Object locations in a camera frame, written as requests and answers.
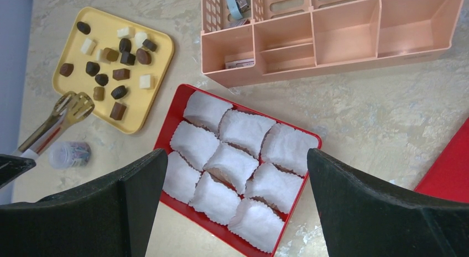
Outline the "oval dark chocolate top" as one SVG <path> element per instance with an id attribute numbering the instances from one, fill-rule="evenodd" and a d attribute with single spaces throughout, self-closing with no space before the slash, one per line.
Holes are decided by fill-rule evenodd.
<path id="1" fill-rule="evenodd" d="M 89 35 L 91 32 L 91 27 L 85 22 L 76 23 L 77 30 L 85 35 Z"/>

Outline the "white square chocolate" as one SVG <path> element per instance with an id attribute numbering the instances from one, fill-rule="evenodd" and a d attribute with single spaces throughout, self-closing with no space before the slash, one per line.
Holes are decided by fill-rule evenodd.
<path id="1" fill-rule="evenodd" d="M 139 78 L 139 88 L 151 90 L 154 88 L 154 80 L 152 75 L 141 75 Z"/>

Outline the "red box lid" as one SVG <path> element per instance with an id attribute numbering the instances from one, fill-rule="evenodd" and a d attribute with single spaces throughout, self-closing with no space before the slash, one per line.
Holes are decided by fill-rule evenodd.
<path id="1" fill-rule="evenodd" d="M 455 133 L 415 192 L 468 203 L 468 121 Z"/>

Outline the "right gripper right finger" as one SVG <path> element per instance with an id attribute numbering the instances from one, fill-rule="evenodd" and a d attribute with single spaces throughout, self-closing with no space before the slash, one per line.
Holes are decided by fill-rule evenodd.
<path id="1" fill-rule="evenodd" d="M 329 256 L 468 255 L 468 204 L 407 190 L 317 148 L 307 164 Z"/>

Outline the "stapler in organizer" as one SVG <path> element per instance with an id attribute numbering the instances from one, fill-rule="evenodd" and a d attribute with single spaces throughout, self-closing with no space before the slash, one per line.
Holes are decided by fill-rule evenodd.
<path id="1" fill-rule="evenodd" d="M 241 20 L 248 17 L 248 12 L 251 10 L 251 0 L 225 0 L 227 9 L 230 12 L 231 18 L 234 20 Z"/>

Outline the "red chocolate box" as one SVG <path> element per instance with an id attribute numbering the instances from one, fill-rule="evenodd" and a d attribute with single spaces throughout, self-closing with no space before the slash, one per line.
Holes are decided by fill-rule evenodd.
<path id="1" fill-rule="evenodd" d="M 161 202 L 246 256 L 273 256 L 308 179 L 312 132 L 190 85 L 155 143 L 168 153 Z"/>

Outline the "brown rectangular chocolate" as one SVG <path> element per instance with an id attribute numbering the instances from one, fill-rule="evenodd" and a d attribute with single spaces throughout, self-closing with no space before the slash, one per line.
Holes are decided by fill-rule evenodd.
<path id="1" fill-rule="evenodd" d="M 127 106 L 125 104 L 115 102 L 110 113 L 110 118 L 117 121 L 122 120 L 126 110 Z"/>

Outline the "peach desk organizer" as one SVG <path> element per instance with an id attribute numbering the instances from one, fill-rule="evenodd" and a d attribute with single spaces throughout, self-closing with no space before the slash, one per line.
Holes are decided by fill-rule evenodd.
<path id="1" fill-rule="evenodd" d="M 436 60 L 463 2 L 201 0 L 201 72 L 237 87 Z"/>

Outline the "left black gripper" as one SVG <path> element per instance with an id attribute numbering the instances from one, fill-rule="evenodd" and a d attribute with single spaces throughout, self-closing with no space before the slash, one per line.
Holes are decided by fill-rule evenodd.
<path id="1" fill-rule="evenodd" d="M 1 154 L 1 188 L 35 166 L 33 159 Z"/>

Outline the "small dark chocolate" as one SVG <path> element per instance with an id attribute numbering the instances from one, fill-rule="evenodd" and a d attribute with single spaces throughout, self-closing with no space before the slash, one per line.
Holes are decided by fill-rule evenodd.
<path id="1" fill-rule="evenodd" d="M 95 76 L 95 81 L 100 86 L 106 86 L 108 84 L 108 76 L 106 74 L 97 74 Z"/>

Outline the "metal tongs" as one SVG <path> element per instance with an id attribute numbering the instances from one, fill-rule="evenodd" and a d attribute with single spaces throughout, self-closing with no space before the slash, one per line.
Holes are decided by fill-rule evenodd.
<path id="1" fill-rule="evenodd" d="M 46 121 L 12 155 L 37 159 L 69 127 L 87 118 L 94 108 L 93 100 L 86 93 L 65 93 L 58 99 Z"/>

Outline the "yellow tray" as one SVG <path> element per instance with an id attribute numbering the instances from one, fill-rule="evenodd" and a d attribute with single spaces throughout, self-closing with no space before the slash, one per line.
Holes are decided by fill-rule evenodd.
<path id="1" fill-rule="evenodd" d="M 78 31 L 77 22 L 87 23 L 91 27 L 90 34 L 85 35 Z M 105 62 L 98 58 L 98 53 L 105 48 L 118 50 L 120 42 L 118 31 L 128 27 L 133 29 L 135 33 L 146 33 L 148 39 L 156 44 L 156 50 L 150 52 L 152 60 L 149 65 L 142 65 L 139 61 L 136 61 L 134 65 L 125 65 L 119 60 Z M 121 132 L 133 134 L 142 128 L 147 118 L 173 58 L 174 50 L 172 38 L 165 33 L 96 8 L 85 7 L 79 11 L 72 24 L 72 30 L 52 77 L 52 86 L 61 95 L 74 91 L 92 96 L 98 84 L 94 76 L 86 73 L 86 64 L 88 62 L 99 64 L 99 73 L 108 76 L 108 84 L 104 86 L 103 100 L 95 102 L 93 113 Z M 122 81 L 114 80 L 112 71 L 115 69 L 130 69 L 130 78 Z M 139 88 L 141 75 L 152 75 L 153 89 Z M 110 118 L 112 107 L 116 102 L 116 99 L 111 96 L 111 91 L 121 85 L 127 87 L 128 93 L 118 102 L 125 104 L 127 110 L 123 119 L 117 121 Z"/>

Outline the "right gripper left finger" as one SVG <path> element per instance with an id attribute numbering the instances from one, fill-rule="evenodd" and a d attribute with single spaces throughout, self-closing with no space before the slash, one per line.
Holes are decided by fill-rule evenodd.
<path id="1" fill-rule="evenodd" d="M 1 205 L 1 255 L 145 256 L 167 165 L 156 149 L 36 202 Z"/>

